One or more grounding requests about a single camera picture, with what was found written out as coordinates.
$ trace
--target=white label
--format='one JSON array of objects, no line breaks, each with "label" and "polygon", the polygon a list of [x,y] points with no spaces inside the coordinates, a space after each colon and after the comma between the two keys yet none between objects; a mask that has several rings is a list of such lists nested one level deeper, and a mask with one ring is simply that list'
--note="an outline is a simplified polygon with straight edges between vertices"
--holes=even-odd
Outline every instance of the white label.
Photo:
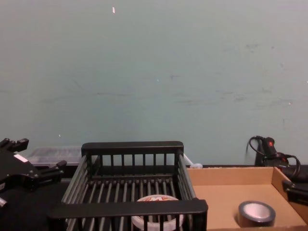
[{"label": "white label", "polygon": [[24,158],[23,156],[21,156],[20,154],[16,154],[14,155],[15,158],[21,160],[22,162],[28,162],[28,160],[26,158]]},{"label": "white label", "polygon": [[1,191],[2,189],[4,189],[4,187],[5,187],[5,183],[0,184],[0,191]]}]

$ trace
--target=plastic container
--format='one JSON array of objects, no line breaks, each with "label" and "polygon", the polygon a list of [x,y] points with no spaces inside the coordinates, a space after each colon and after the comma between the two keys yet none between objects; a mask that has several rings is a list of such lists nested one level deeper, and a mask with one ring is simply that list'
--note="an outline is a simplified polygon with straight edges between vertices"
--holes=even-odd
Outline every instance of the plastic container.
[{"label": "plastic container", "polygon": [[38,147],[27,156],[34,166],[52,167],[61,160],[66,160],[67,165],[78,165],[81,160],[80,146]]},{"label": "plastic container", "polygon": [[[138,201],[177,201],[178,199],[169,195],[149,195],[140,198]],[[180,227],[183,224],[184,216],[180,215]],[[132,223],[140,230],[144,228],[144,220],[141,217],[134,216],[131,218]],[[164,222],[164,231],[173,231],[176,229],[176,220],[172,219]],[[159,222],[148,221],[148,231],[160,231]]]}]

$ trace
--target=black cable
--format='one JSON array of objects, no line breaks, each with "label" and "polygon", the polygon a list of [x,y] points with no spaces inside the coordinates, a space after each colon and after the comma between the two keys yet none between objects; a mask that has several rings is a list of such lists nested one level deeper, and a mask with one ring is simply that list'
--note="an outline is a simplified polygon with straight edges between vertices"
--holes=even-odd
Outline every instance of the black cable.
[{"label": "black cable", "polygon": [[247,143],[247,146],[246,146],[246,153],[247,153],[247,150],[248,150],[248,145],[252,148],[252,150],[254,150],[256,153],[259,153],[261,155],[265,155],[264,153],[258,151],[257,149],[254,148],[254,146],[252,145],[251,141],[263,141],[264,140],[264,137],[262,136],[253,136],[249,139],[248,143]]},{"label": "black cable", "polygon": [[262,153],[260,151],[258,151],[253,145],[252,145],[252,141],[256,140],[256,141],[264,141],[264,137],[262,136],[253,136],[249,139],[247,146],[246,146],[246,153],[247,153],[247,149],[248,149],[248,145],[252,148],[252,150],[254,150],[256,153],[263,155],[263,161],[266,159],[282,159],[285,162],[289,163],[288,159],[289,158],[293,158],[296,161],[296,167],[295,170],[293,172],[293,174],[291,175],[290,179],[294,179],[296,178],[299,173],[300,173],[300,169],[301,169],[301,164],[298,160],[298,158],[295,155],[288,155],[288,154],[284,154],[284,153],[280,153],[280,152],[276,152],[275,154],[270,154],[270,155],[266,155],[265,153]]}]

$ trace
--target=roll of tape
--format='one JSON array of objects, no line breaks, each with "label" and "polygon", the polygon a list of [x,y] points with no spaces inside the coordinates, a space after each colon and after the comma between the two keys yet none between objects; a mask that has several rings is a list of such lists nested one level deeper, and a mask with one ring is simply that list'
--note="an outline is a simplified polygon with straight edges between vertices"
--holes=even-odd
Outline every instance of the roll of tape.
[{"label": "roll of tape", "polygon": [[238,223],[241,227],[272,226],[275,210],[260,201],[245,201],[239,205]]}]

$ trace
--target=black mount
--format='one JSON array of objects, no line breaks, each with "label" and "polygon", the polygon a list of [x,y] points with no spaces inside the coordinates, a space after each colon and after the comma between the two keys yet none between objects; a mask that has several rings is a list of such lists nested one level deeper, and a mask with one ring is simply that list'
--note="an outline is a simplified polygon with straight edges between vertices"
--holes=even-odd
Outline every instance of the black mount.
[{"label": "black mount", "polygon": [[15,186],[36,189],[45,184],[60,182],[66,161],[38,170],[27,159],[14,152],[27,149],[28,139],[17,142],[8,138],[0,141],[0,192]]}]

